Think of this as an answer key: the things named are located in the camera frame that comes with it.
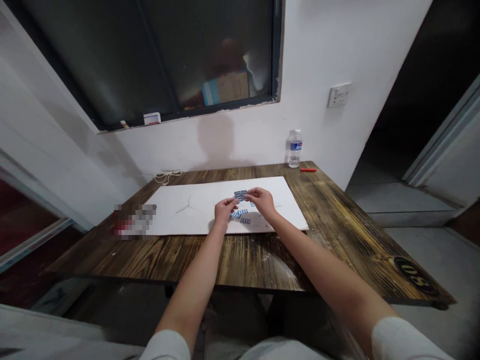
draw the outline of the hand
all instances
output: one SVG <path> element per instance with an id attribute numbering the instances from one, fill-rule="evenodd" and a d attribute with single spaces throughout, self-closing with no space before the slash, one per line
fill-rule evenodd
<path id="1" fill-rule="evenodd" d="M 254 187 L 246 192 L 245 199 L 255 204 L 264 218 L 274 215 L 277 210 L 274 206 L 274 198 L 270 191 L 261 187 Z"/>
<path id="2" fill-rule="evenodd" d="M 230 214 L 239 208 L 238 203 L 239 201 L 236 198 L 230 197 L 215 205 L 215 223 L 228 224 Z"/>

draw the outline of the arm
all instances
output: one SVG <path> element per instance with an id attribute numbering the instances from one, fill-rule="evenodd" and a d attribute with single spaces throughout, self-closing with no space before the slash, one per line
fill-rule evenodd
<path id="1" fill-rule="evenodd" d="M 256 205 L 318 293 L 373 359 L 375 325 L 383 318 L 398 317 L 398 314 L 347 264 L 283 218 L 275 210 L 268 191 L 256 187 L 249 190 L 245 198 Z"/>
<path id="2" fill-rule="evenodd" d="M 188 344 L 190 355 L 194 352 L 200 323 L 214 289 L 230 213 L 238 209 L 238 203 L 237 199 L 229 198 L 215 205 L 215 222 L 181 277 L 155 329 L 155 334 L 162 330 L 174 330 L 182 335 Z"/>

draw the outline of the white paper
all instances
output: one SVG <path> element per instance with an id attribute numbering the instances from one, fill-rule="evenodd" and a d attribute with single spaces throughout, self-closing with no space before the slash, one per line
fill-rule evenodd
<path id="1" fill-rule="evenodd" d="M 156 205 L 156 214 L 147 235 L 208 234 L 215 219 L 215 204 L 234 197 L 234 192 L 264 188 L 273 196 L 276 210 L 295 227 L 308 230 L 307 221 L 283 176 L 248 180 L 221 181 L 205 184 L 160 186 L 145 204 Z M 273 228 L 249 201 L 241 201 L 239 210 L 247 209 L 240 218 L 230 217 L 227 234 L 269 233 Z M 250 224 L 240 220 L 250 219 Z"/>

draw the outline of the round sign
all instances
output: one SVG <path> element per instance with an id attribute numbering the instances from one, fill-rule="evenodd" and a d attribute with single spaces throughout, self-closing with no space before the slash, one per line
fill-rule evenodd
<path id="1" fill-rule="evenodd" d="M 404 257 L 397 256 L 393 259 L 396 268 L 400 271 L 406 279 L 413 284 L 422 293 L 430 296 L 438 296 L 439 292 L 434 287 L 434 283 L 429 275 L 420 269 L 410 260 Z"/>

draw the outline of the forearm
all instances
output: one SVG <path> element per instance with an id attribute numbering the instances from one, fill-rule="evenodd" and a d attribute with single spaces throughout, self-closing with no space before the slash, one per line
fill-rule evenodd
<path id="1" fill-rule="evenodd" d="M 174 330 L 193 353 L 197 332 L 212 294 L 227 223 L 215 223 L 183 274 L 155 332 Z"/>
<path id="2" fill-rule="evenodd" d="M 278 213 L 266 217 L 311 283 L 367 354 L 375 324 L 397 313 L 343 261 Z"/>

